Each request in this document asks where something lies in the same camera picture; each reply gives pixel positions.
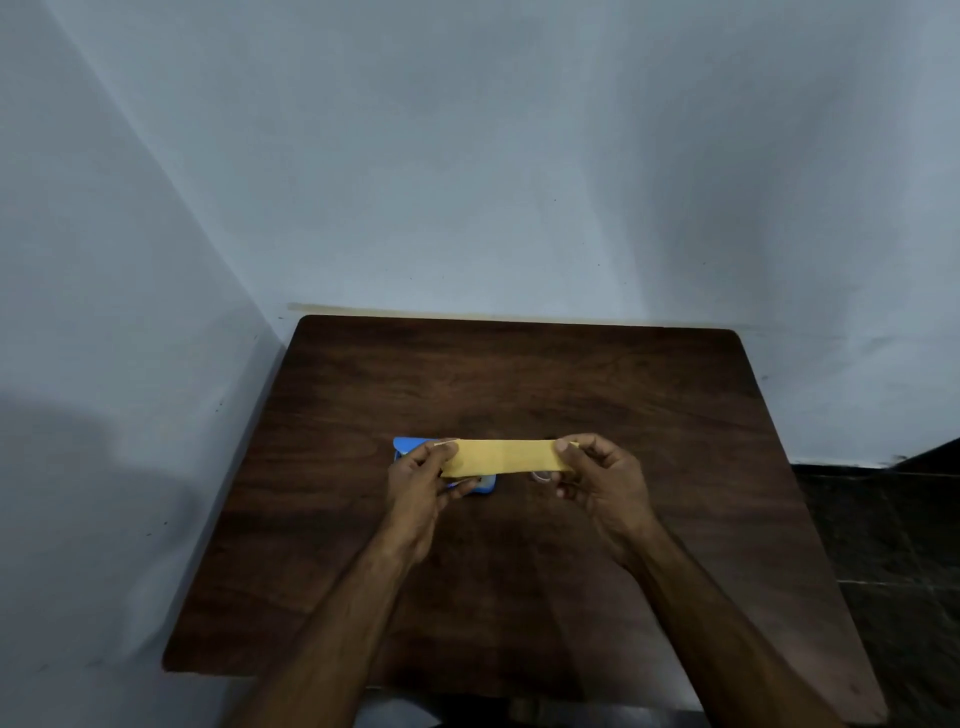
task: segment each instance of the yellow paper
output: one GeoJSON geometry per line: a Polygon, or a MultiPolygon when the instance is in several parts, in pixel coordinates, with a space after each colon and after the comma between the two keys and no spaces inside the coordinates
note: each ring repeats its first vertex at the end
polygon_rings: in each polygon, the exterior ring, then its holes
{"type": "Polygon", "coordinates": [[[569,471],[553,450],[553,440],[457,440],[457,454],[444,466],[444,477],[569,471]]]}

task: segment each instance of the dark wood tabletop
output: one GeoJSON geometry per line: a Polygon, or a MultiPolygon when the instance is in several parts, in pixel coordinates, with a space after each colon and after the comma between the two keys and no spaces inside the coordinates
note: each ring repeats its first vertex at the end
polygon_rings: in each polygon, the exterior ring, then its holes
{"type": "MultiPolygon", "coordinates": [[[[718,329],[303,318],[164,666],[261,670],[370,537],[395,436],[585,431],[640,457],[664,521],[844,719],[883,719],[750,364],[718,329]]],[[[444,511],[371,682],[699,707],[630,575],[523,475],[444,511]]]]}

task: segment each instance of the hand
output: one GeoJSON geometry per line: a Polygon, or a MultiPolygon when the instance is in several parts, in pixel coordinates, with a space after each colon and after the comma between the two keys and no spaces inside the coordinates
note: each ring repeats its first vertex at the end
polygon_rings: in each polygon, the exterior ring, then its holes
{"type": "Polygon", "coordinates": [[[656,521],[640,461],[592,433],[567,435],[554,448],[573,468],[573,473],[553,473],[557,495],[587,512],[607,551],[625,564],[632,540],[656,521]]]}
{"type": "Polygon", "coordinates": [[[415,564],[430,551],[440,512],[480,482],[480,478],[474,477],[448,487],[440,478],[440,471],[455,454],[454,442],[423,443],[387,470],[387,515],[382,528],[390,542],[409,553],[415,564]]]}

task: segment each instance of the white wall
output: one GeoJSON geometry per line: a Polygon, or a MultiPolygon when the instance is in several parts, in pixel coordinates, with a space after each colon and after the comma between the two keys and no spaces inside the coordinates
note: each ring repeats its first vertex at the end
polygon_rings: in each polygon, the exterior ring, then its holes
{"type": "Polygon", "coordinates": [[[36,2],[0,159],[0,724],[211,725],[159,654],[279,342],[36,2]]]}
{"type": "Polygon", "coordinates": [[[48,0],[288,303],[736,328],[790,457],[960,435],[953,0],[48,0]]]}

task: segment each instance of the blue tape dispenser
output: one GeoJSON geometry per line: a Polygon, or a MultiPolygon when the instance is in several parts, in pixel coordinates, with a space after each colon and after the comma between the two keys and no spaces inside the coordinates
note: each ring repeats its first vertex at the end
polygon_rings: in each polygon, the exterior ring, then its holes
{"type": "MultiPolygon", "coordinates": [[[[394,460],[396,460],[401,455],[407,454],[410,450],[422,445],[423,443],[430,442],[431,440],[436,440],[435,437],[395,437],[394,438],[394,460]]],[[[484,475],[480,478],[480,485],[473,489],[470,493],[474,494],[487,494],[492,492],[493,486],[496,485],[496,475],[484,475]]]]}

